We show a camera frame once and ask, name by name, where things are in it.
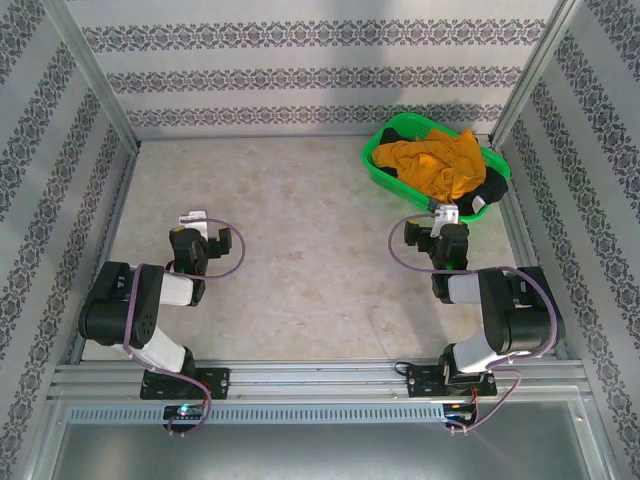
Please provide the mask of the green plastic basket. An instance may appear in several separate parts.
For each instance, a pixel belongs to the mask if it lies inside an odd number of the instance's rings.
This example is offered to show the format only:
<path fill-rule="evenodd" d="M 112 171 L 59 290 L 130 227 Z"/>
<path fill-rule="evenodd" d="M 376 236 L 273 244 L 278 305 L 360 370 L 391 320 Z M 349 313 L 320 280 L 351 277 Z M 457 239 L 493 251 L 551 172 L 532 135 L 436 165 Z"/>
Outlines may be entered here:
<path fill-rule="evenodd" d="M 389 191 L 398 195 L 399 197 L 409 201 L 418 208 L 428 211 L 429 197 L 417 192 L 416 190 L 401 183 L 399 180 L 385 174 L 379 170 L 373 163 L 371 154 L 373 150 L 379 145 L 380 137 L 383 131 L 387 128 L 395 129 L 401 136 L 410 140 L 423 140 L 432 129 L 443 131 L 451 136 L 456 136 L 461 133 L 456 133 L 438 123 L 415 113 L 400 113 L 392 117 L 383 128 L 365 145 L 362 151 L 362 159 L 365 166 L 368 168 L 371 178 L 374 182 L 385 187 Z M 482 147 L 482 153 L 486 164 L 495 170 L 497 170 L 506 181 L 510 179 L 511 170 L 505 160 L 494 152 Z M 479 213 L 471 216 L 459 216 L 463 221 L 469 223 L 480 219 L 489 205 L 485 206 Z"/>

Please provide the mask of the small circuit board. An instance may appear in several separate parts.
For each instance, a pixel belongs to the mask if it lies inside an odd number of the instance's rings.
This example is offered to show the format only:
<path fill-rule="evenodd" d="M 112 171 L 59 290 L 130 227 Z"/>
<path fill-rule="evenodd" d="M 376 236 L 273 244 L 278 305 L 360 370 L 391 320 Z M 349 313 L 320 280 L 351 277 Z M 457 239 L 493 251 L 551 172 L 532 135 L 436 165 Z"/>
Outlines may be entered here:
<path fill-rule="evenodd" d="M 170 405 L 166 406 L 163 411 L 163 419 L 165 421 L 199 421 L 205 409 L 199 405 Z"/>
<path fill-rule="evenodd" d="M 478 409 L 476 403 L 444 404 L 443 412 L 448 426 L 463 428 L 476 422 Z"/>

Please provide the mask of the aluminium mounting rail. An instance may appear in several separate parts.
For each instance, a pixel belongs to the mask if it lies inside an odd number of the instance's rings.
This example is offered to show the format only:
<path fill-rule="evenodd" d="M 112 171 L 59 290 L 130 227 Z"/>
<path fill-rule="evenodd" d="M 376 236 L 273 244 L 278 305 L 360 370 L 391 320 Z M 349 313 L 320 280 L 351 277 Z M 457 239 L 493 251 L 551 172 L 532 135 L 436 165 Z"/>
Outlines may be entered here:
<path fill-rule="evenodd" d="M 201 361 L 228 368 L 228 404 L 409 402 L 406 381 L 384 360 Z M 519 360 L 515 401 L 566 400 L 591 392 L 579 360 Z M 55 369 L 46 400 L 68 404 L 120 404 L 139 400 L 143 372 L 130 361 L 86 361 Z"/>

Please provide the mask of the grey metal shelf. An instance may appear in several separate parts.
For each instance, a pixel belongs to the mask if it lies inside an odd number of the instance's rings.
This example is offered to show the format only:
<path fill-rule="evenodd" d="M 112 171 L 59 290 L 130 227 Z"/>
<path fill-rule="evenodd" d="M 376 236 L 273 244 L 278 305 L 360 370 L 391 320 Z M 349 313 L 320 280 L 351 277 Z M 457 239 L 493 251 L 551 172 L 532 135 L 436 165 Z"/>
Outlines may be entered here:
<path fill-rule="evenodd" d="M 452 434 L 435 423 L 221 422 L 173 439 L 134 405 L 49 407 L 23 480 L 622 480 L 579 399 L 516 401 Z"/>

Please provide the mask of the black t-shirt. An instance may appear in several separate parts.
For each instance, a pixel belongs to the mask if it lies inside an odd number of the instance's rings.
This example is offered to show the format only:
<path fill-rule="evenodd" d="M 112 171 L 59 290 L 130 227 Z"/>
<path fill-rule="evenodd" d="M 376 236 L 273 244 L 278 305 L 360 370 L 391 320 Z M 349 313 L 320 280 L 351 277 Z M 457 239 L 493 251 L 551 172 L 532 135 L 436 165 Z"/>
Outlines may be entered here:
<path fill-rule="evenodd" d="M 401 136 L 393 128 L 387 128 L 383 131 L 380 137 L 379 145 L 396 142 L 398 140 L 415 141 Z M 458 207 L 459 213 L 462 216 L 471 216 L 479 213 L 485 206 L 501 200 L 508 191 L 507 181 L 505 180 L 505 178 L 497 170 L 488 166 L 487 164 L 486 167 L 486 180 L 472 192 L 466 193 L 461 198 L 455 200 L 453 203 L 450 203 L 455 204 Z M 397 179 L 394 170 L 379 170 Z"/>

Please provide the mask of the aluminium side rail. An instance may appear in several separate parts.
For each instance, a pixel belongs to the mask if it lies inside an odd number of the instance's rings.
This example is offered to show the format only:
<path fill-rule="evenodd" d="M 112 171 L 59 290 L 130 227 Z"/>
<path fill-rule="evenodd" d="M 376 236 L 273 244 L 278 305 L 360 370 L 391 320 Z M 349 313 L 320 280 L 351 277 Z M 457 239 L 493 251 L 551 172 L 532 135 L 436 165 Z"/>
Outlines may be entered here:
<path fill-rule="evenodd" d="M 89 275 L 88 290 L 84 298 L 80 301 L 77 314 L 71 324 L 70 335 L 59 361 L 61 365 L 78 364 L 82 358 L 84 340 L 79 334 L 78 322 L 80 313 L 85 301 L 88 299 L 102 265 L 109 259 L 138 156 L 139 151 L 135 151 L 126 157 L 123 169 L 116 183 L 116 189 L 107 209 L 102 233 L 97 245 L 96 258 Z"/>
<path fill-rule="evenodd" d="M 574 348 L 572 334 L 575 332 L 575 318 L 564 279 L 558 263 L 553 242 L 549 237 L 549 226 L 554 216 L 550 201 L 552 195 L 540 193 L 531 182 L 526 166 L 527 148 L 521 150 L 519 142 L 507 138 L 500 147 L 500 153 L 511 168 L 511 186 L 501 207 L 508 224 L 509 240 L 519 266 L 537 265 L 543 270 L 551 292 L 559 307 L 564 322 L 564 337 L 555 347 L 555 357 L 574 360 L 579 357 Z"/>

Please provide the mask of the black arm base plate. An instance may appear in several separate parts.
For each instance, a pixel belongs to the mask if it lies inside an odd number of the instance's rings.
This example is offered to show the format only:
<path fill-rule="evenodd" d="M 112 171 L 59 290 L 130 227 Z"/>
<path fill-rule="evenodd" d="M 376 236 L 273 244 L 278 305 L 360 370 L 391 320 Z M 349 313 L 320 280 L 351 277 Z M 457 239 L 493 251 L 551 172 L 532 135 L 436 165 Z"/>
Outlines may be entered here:
<path fill-rule="evenodd" d="M 226 400 L 230 385 L 227 368 L 197 368 L 195 380 L 206 387 L 213 400 Z M 203 400 L 202 389 L 192 382 L 145 370 L 140 388 L 142 400 Z"/>
<path fill-rule="evenodd" d="M 497 387 L 493 374 L 459 373 L 449 365 L 410 364 L 405 370 L 410 398 L 495 397 Z"/>

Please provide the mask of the aluminium frame post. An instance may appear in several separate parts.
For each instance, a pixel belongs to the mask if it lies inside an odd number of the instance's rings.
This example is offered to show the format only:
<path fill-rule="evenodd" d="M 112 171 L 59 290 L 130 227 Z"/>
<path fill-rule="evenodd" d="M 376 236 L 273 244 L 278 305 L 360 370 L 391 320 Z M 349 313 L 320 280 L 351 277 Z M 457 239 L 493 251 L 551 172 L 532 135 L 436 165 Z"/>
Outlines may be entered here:
<path fill-rule="evenodd" d="M 557 0 L 539 41 L 489 135 L 489 143 L 494 150 L 504 143 L 582 3 L 583 0 Z"/>
<path fill-rule="evenodd" d="M 93 90 L 105 110 L 120 139 L 126 145 L 127 150 L 130 153 L 137 154 L 141 142 L 137 138 L 131 122 L 118 101 L 81 28 L 73 18 L 66 0 L 39 1 L 73 56 L 89 87 Z"/>

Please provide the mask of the orange t-shirt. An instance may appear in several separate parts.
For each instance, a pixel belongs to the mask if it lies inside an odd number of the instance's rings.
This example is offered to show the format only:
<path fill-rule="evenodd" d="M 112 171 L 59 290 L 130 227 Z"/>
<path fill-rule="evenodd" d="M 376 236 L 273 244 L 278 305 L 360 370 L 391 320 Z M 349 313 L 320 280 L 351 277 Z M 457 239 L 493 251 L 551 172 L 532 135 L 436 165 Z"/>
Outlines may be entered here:
<path fill-rule="evenodd" d="M 381 144 L 371 157 L 376 167 L 394 170 L 400 182 L 440 203 L 453 203 L 487 176 L 481 147 L 469 129 L 456 136 L 432 129 L 424 140 Z"/>

